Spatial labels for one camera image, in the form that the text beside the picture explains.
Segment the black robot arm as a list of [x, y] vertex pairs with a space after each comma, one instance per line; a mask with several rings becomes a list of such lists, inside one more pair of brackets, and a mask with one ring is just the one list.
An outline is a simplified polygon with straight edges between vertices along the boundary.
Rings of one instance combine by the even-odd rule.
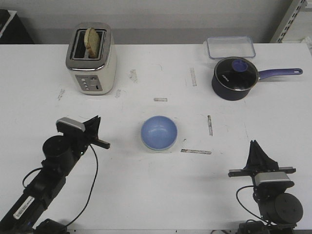
[[51, 219], [34, 224], [59, 194], [66, 178], [88, 147], [96, 145], [109, 149], [110, 144], [98, 138], [100, 117], [86, 122], [68, 117], [56, 121], [59, 135], [45, 141], [42, 150], [45, 160], [36, 171], [38, 174], [24, 187], [21, 197], [0, 221], [2, 234], [66, 234], [68, 225]]
[[303, 217], [301, 202], [286, 190], [294, 186], [288, 177], [294, 167], [279, 167], [269, 158], [256, 140], [250, 142], [247, 163], [243, 169], [229, 170], [229, 177], [249, 176], [252, 179], [253, 199], [260, 214], [258, 220], [240, 223], [239, 234], [293, 234]]

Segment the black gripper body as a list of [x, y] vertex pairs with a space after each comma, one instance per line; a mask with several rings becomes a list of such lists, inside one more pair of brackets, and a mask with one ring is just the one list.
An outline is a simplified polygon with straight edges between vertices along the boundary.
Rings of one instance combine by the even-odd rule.
[[265, 172], [285, 172], [286, 174], [293, 174], [296, 172], [296, 168], [293, 167], [279, 167], [277, 170], [244, 170], [244, 169], [232, 169], [229, 170], [229, 177], [250, 176], [254, 178], [258, 173]]
[[65, 153], [68, 150], [78, 151], [79, 153], [85, 153], [88, 145], [93, 144], [99, 146], [104, 149], [110, 148], [110, 143], [101, 140], [90, 139], [85, 132], [76, 131], [69, 131], [69, 132], [62, 132], [63, 137], [65, 140], [60, 140], [60, 147], [59, 152]]

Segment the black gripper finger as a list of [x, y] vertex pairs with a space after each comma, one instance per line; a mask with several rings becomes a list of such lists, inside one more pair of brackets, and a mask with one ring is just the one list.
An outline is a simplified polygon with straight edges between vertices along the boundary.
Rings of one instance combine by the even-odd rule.
[[244, 170], [252, 170], [255, 166], [254, 140], [250, 142], [249, 154]]
[[98, 133], [99, 125], [100, 125], [100, 117], [95, 116], [85, 122], [83, 122], [86, 133]]
[[261, 170], [277, 170], [278, 163], [268, 157], [268, 155], [262, 150], [256, 140], [253, 141], [254, 146], [254, 164]]
[[100, 117], [93, 117], [85, 122], [85, 134], [90, 137], [90, 139], [98, 140], [100, 120]]

